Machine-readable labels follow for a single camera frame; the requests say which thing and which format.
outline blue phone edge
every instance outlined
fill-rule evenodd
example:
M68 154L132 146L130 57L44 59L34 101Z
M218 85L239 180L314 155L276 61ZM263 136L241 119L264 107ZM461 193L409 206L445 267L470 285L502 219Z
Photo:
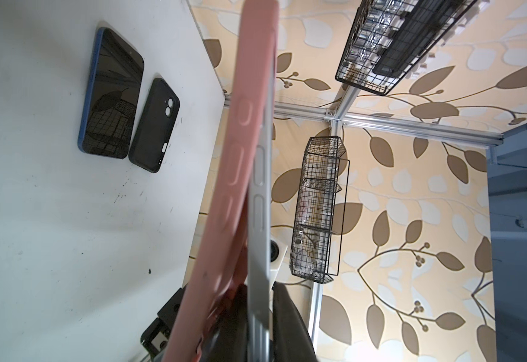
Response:
M90 102L93 97L94 77L97 74L98 56L101 52L102 34L105 32L105 29L106 28L103 27L97 31L97 37L94 43L93 59L92 59L91 68L90 68L90 75L88 76L88 85L86 88L85 106L83 108L82 119L80 120L78 146L79 146L79 150L81 150L82 152L86 154L88 152L86 152L85 149L83 148L83 142L85 140L86 123L88 121L88 112L90 111Z

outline white table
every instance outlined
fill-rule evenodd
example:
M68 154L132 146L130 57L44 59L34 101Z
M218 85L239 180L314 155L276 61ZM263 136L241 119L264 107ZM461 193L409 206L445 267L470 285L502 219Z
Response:
M76 146L97 27L181 101L161 170ZM0 361L131 361L180 287L224 96L185 0L0 1Z

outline black phone case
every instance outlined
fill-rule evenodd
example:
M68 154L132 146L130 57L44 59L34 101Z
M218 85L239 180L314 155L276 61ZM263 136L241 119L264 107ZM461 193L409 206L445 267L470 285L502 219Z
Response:
M153 173L161 168L179 106L179 98L175 92L162 78L155 78L129 151L129 160L132 163Z

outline pink phone case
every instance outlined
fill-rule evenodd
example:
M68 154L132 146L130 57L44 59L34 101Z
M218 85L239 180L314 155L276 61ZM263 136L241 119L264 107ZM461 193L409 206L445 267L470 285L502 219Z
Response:
M269 71L274 66L278 19L277 1L245 0L216 187L195 267L162 362L199 360L200 341L247 276L245 195L262 124Z

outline wallpaper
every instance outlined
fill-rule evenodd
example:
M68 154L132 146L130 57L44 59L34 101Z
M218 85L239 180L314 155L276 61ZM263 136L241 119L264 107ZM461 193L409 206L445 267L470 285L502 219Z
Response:
M233 91L242 0L190 0L222 87ZM276 100L333 106L334 79L359 0L280 0ZM527 0L484 0L387 97L362 91L352 112L504 132L527 122Z
M212 197L224 110L184 284ZM327 123L274 119L272 237L291 244L306 144ZM496 361L492 259L484 150L345 127L350 167L340 169L330 271L324 286L321 361ZM307 319L311 284L277 281Z

